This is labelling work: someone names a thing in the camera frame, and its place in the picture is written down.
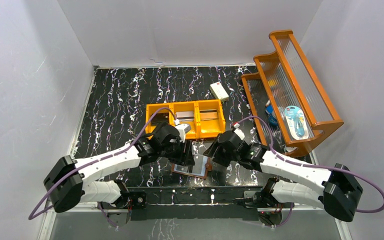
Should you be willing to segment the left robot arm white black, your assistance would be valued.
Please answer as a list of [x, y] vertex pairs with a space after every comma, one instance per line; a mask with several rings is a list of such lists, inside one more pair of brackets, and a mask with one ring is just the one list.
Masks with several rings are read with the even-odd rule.
[[61, 157], [43, 181], [53, 209], [63, 213], [79, 203], [108, 203], [118, 209], [133, 204], [139, 195], [130, 193], [122, 181], [99, 179], [160, 158], [175, 165], [194, 166], [192, 141], [186, 138], [191, 129], [187, 123], [160, 123], [153, 132], [116, 150], [89, 158]]

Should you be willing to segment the black credit card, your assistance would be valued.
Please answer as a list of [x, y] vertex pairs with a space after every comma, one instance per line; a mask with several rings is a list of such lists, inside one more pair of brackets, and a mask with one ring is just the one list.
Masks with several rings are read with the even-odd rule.
[[157, 113], [151, 120], [152, 125], [158, 125], [160, 123], [168, 123], [170, 114], [168, 112]]

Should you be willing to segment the brown leather card holder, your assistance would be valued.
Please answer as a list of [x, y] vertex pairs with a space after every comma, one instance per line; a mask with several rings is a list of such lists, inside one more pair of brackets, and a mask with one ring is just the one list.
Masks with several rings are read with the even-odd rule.
[[195, 165], [193, 166], [182, 166], [173, 164], [171, 167], [171, 172], [188, 177], [206, 179], [208, 173], [212, 171], [213, 168], [211, 159], [202, 154], [195, 154], [194, 162]]

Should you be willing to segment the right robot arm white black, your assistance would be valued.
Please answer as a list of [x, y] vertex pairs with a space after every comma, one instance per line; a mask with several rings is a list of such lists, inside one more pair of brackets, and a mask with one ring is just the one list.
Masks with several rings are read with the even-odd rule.
[[262, 202], [268, 207], [298, 203], [352, 222], [363, 194], [362, 186], [346, 166], [322, 168], [273, 152], [260, 143], [247, 143], [239, 129], [219, 134], [204, 156], [225, 167], [234, 161], [248, 170], [281, 177], [269, 180], [261, 193]]

